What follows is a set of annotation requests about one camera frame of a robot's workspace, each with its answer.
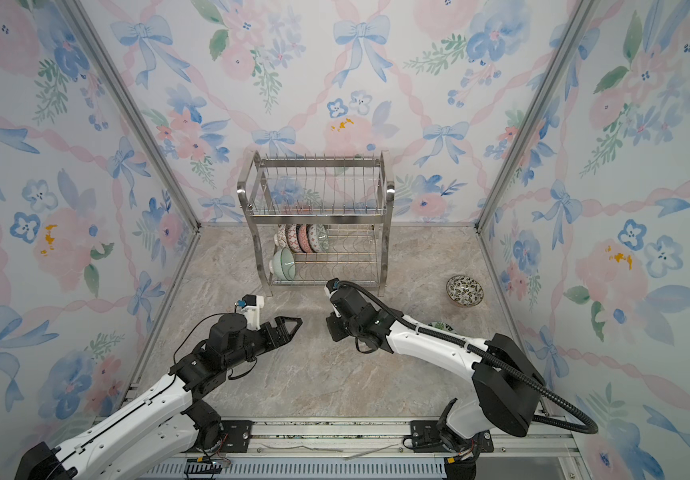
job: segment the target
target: upper rack shelf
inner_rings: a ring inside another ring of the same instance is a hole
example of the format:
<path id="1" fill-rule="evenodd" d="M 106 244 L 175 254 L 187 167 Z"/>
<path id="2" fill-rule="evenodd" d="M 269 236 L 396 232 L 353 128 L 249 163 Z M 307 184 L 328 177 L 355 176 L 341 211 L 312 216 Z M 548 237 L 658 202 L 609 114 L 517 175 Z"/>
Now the upper rack shelf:
<path id="1" fill-rule="evenodd" d="M 385 153 L 263 158 L 255 151 L 237 185 L 255 224 L 382 224 L 395 191 Z"/>

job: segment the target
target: wall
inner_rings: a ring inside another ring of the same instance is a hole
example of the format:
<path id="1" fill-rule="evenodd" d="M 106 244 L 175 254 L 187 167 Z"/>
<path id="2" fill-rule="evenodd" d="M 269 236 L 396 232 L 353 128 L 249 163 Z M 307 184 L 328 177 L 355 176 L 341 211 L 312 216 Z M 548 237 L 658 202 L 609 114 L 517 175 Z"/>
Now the wall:
<path id="1" fill-rule="evenodd" d="M 55 6 L 0 0 L 0 478 L 119 401 L 188 238 Z"/>
<path id="2" fill-rule="evenodd" d="M 83 5 L 203 220 L 241 221 L 254 150 L 389 149 L 396 221 L 436 223 L 477 218 L 575 3 Z"/>
<path id="3" fill-rule="evenodd" d="M 690 0 L 602 0 L 555 102 L 487 238 L 509 308 L 596 480 L 690 478 Z"/>

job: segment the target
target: black mounting plate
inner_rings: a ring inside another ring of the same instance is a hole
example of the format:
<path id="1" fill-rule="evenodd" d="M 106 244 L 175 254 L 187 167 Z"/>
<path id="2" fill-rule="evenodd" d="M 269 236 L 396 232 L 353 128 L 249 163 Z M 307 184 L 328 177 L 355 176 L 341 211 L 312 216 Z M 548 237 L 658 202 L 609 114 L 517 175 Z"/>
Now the black mounting plate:
<path id="1" fill-rule="evenodd" d="M 222 443 L 220 453 L 246 453 L 251 440 L 251 420 L 223 420 L 227 438 Z"/>
<path id="2" fill-rule="evenodd" d="M 409 422 L 409 428 L 412 432 L 412 449 L 416 453 L 449 452 L 441 443 L 441 436 L 439 435 L 438 428 L 436 428 L 437 423 L 438 420 L 413 420 Z M 484 435 L 482 437 L 481 452 L 494 452 L 492 436 L 487 438 Z"/>

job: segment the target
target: dish rack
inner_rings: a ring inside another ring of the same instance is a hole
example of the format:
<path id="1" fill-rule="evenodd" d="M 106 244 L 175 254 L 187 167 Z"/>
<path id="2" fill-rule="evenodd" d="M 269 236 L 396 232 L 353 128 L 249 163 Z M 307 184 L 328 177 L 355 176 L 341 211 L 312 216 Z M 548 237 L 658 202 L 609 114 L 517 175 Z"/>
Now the dish rack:
<path id="1" fill-rule="evenodd" d="M 264 293 L 272 295 L 271 286 L 325 285 L 338 277 L 377 288 L 382 295 L 395 191 L 387 150 L 351 158 L 263 158 L 255 151 L 244 162 L 237 193 Z M 263 256 L 258 226 L 279 224 L 324 224 L 329 233 L 328 252 L 294 254 L 294 280 L 265 271 L 273 256 Z"/>

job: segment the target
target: robotic arm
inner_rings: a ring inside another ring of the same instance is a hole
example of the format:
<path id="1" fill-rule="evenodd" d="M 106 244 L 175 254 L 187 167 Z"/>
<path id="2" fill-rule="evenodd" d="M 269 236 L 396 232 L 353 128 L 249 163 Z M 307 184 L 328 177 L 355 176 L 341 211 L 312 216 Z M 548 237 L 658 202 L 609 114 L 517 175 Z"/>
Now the robotic arm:
<path id="1" fill-rule="evenodd" d="M 286 345 L 302 325 L 277 316 L 260 324 L 263 297 L 246 295 L 211 327 L 209 338 L 175 363 L 147 392 L 103 422 L 49 449 L 28 450 L 14 480 L 127 480 L 137 478 L 176 453 L 208 451 L 225 440 L 221 417 L 204 396 L 225 383 L 228 370 Z M 296 323 L 289 332 L 287 322 Z"/>
<path id="2" fill-rule="evenodd" d="M 509 337 L 496 333 L 492 340 L 484 340 L 435 329 L 389 308 L 356 283 L 335 278 L 326 289 L 334 309 L 327 318 L 327 327 L 335 342 L 353 336 L 361 353 L 385 350 L 416 356 L 473 382 L 475 395 L 461 402 L 452 400 L 436 426 L 447 450 L 463 452 L 471 448 L 475 434 L 492 427 L 513 436 L 526 436 L 532 421 L 581 433 L 598 432 L 582 410 L 545 388 L 542 376 Z M 362 294 L 381 310 L 366 302 Z M 359 341 L 369 350 L 361 350 Z M 541 396 L 585 425 L 534 416 Z"/>

